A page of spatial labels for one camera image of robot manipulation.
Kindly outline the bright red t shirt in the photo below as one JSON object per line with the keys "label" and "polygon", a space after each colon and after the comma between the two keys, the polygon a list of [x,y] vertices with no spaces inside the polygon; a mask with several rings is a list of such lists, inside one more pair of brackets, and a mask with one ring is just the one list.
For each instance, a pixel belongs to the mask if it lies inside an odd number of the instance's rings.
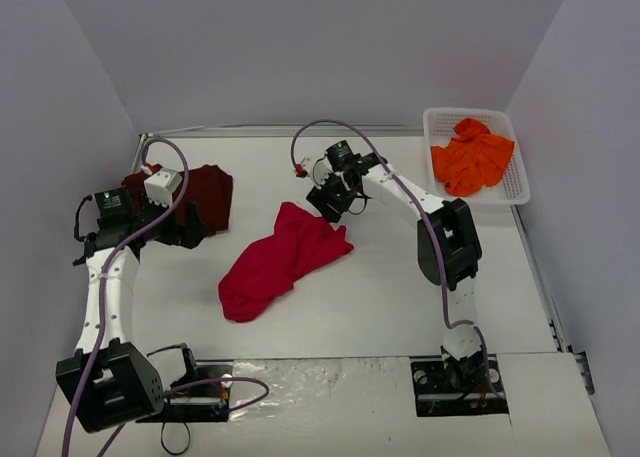
{"label": "bright red t shirt", "polygon": [[334,228],[292,202],[282,203],[273,233],[251,243],[219,282],[224,317],[255,320],[298,280],[353,250],[344,226]]}

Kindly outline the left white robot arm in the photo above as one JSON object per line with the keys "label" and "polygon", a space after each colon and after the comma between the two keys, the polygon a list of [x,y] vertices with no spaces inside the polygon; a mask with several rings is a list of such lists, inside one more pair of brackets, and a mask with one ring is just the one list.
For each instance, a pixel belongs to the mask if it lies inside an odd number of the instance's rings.
{"label": "left white robot arm", "polygon": [[133,202],[119,187],[92,196],[98,229],[84,237],[77,264],[89,277],[84,325],[72,357],[56,365],[56,381],[88,433],[159,414],[164,406],[158,371],[132,343],[133,290],[140,253],[149,241],[193,249],[208,231],[198,205],[184,216],[153,203]]}

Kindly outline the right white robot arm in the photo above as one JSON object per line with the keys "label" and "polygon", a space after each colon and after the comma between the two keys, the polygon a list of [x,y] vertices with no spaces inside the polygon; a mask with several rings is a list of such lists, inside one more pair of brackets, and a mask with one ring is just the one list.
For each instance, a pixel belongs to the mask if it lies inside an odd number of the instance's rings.
{"label": "right white robot arm", "polygon": [[294,172],[312,181],[307,201],[330,223],[362,199],[383,204],[415,230],[418,267],[441,292],[445,381],[457,390],[475,383],[486,370],[486,345],[478,334],[475,299],[482,249],[468,204],[429,194],[378,153],[355,153],[346,141],[316,160],[302,159]]}

